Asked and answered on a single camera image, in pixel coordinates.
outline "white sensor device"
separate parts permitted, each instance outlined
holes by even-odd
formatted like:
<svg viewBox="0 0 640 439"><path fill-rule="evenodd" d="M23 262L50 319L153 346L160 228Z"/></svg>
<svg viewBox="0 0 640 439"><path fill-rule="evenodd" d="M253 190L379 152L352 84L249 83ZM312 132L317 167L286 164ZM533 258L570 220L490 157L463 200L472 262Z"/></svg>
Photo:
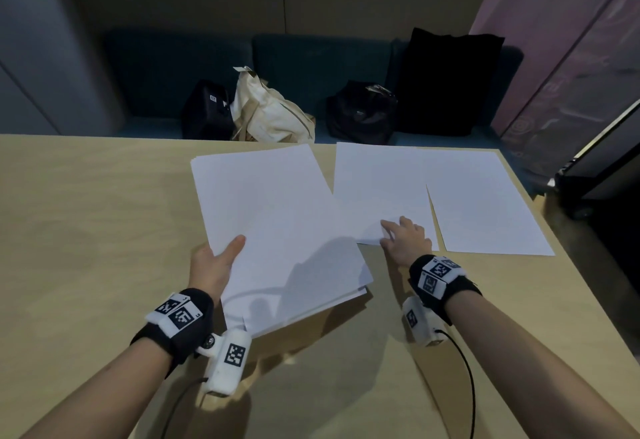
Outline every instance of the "white sensor device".
<svg viewBox="0 0 640 439"><path fill-rule="evenodd" d="M426 308L418 296L407 298L402 305L402 312L418 345L435 346L447 339L444 335L436 333L436 330L445 329L442 318Z"/></svg>
<svg viewBox="0 0 640 439"><path fill-rule="evenodd" d="M225 331L222 336L208 336L202 346L196 350L202 356L209 357L204 384L206 393L232 395L246 365L246 357L251 346L251 335L244 330L234 328Z"/></svg>

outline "tabletop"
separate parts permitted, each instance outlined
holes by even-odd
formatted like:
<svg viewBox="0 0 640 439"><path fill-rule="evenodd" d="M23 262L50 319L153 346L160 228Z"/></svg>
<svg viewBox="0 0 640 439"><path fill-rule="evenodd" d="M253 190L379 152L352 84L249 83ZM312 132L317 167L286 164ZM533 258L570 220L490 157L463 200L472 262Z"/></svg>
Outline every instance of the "tabletop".
<svg viewBox="0 0 640 439"><path fill-rule="evenodd" d="M189 161L272 147L0 136L0 438L24 432L119 354L148 310L186 285L190 251L206 240ZM332 186L335 145L311 147ZM554 257L441 253L640 429L640 367L532 211ZM436 238L445 248L439 231ZM168 437L468 437L462 360L449 342L411 343L399 305L409 293L406 272L380 247L360 249L374 277L366 296L255 339L236 393L223 399L194 390ZM454 336L476 380L476 438L525 437ZM178 368L132 437L158 437L176 396L204 367L201 358Z"/></svg>

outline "bag strap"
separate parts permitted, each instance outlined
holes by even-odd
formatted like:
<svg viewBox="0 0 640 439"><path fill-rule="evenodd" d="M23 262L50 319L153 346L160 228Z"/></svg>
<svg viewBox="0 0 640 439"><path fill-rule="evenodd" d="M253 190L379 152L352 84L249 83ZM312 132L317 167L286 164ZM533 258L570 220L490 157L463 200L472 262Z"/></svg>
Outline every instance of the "bag strap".
<svg viewBox="0 0 640 439"><path fill-rule="evenodd" d="M238 141L246 141L246 128L253 119L253 115L259 105L260 103L255 99L249 99L244 106L242 106L242 110L240 111L240 120L242 121L242 124L232 139L236 139L236 137L238 137Z"/></svg>

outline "white tote bag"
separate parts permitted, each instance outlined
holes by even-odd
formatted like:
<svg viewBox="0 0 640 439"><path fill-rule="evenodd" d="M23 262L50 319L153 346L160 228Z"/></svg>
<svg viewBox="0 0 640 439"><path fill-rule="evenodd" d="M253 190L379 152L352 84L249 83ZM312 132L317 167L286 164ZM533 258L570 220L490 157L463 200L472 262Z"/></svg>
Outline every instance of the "white tote bag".
<svg viewBox="0 0 640 439"><path fill-rule="evenodd" d="M313 143L316 122L276 89L268 88L249 67L240 72L231 115L236 123L236 141L260 143Z"/></svg>

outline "hand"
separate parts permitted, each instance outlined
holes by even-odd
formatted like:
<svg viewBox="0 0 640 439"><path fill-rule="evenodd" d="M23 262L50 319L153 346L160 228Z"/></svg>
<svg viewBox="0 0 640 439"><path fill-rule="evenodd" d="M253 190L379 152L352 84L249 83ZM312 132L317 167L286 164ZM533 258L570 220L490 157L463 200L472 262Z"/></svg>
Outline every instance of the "hand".
<svg viewBox="0 0 640 439"><path fill-rule="evenodd" d="M387 220L380 224L391 235L390 239L380 239L380 245L397 265L411 267L418 257L433 253L431 239L424 238L424 228L408 218L400 217L400 225Z"/></svg>
<svg viewBox="0 0 640 439"><path fill-rule="evenodd" d="M206 292L214 306L220 303L222 291L227 287L231 265L244 247L246 238L238 235L220 255L213 255L209 243L204 244L191 256L189 287Z"/></svg>

